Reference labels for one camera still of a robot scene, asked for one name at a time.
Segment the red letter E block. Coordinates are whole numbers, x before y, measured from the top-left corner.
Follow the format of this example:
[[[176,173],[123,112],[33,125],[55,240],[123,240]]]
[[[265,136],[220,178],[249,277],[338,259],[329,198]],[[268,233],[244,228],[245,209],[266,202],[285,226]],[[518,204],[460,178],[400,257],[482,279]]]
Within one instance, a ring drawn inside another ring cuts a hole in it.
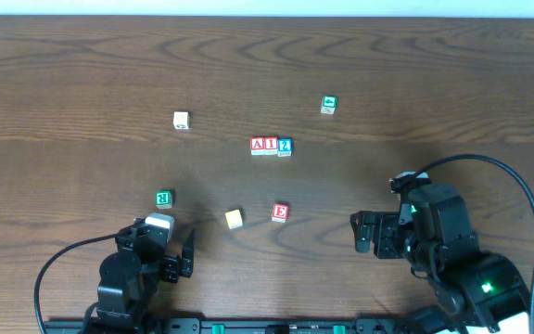
[[[272,211],[272,220],[278,223],[285,223],[289,214],[289,206],[275,203]]]

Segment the blue number 2 block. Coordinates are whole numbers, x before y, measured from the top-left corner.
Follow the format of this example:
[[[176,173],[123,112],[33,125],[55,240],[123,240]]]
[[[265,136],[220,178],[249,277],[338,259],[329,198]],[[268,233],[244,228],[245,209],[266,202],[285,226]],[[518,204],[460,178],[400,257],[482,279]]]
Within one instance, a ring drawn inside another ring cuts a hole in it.
[[[293,144],[291,138],[279,138],[277,144],[278,157],[290,157],[292,155]]]

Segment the red letter I block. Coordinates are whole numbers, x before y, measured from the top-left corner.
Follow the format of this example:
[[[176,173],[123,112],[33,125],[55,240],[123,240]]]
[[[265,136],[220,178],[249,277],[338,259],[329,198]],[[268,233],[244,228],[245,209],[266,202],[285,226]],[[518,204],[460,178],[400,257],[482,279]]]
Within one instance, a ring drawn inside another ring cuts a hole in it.
[[[278,138],[277,137],[264,137],[264,154],[265,155],[277,155],[278,154]]]

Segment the red letter A block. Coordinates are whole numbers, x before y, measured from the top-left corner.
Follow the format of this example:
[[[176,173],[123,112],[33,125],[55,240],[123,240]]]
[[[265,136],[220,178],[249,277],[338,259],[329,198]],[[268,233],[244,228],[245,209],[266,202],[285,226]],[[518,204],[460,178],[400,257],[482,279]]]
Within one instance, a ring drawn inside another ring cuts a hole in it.
[[[261,156],[265,154],[264,138],[251,137],[250,138],[250,153],[252,156]]]

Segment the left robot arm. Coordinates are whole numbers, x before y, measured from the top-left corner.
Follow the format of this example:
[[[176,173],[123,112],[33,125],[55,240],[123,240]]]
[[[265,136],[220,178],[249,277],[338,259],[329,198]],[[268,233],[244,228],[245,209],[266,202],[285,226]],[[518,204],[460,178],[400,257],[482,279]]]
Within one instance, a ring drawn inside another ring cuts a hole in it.
[[[195,231],[179,255],[166,253],[169,230],[134,225],[115,237],[118,251],[99,267],[98,301],[84,315],[81,333],[151,333],[157,323],[148,306],[161,281],[176,284],[194,271]]]

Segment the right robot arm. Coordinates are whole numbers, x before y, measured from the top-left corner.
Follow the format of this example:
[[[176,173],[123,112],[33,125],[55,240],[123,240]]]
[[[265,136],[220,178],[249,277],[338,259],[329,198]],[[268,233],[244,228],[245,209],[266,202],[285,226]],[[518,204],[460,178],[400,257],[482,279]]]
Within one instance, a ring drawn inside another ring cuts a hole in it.
[[[464,199],[451,185],[417,182],[400,191],[396,212],[351,215],[355,249],[378,259],[404,259],[439,301],[441,327],[490,333],[516,315],[531,314],[531,294],[505,256],[483,251]]]

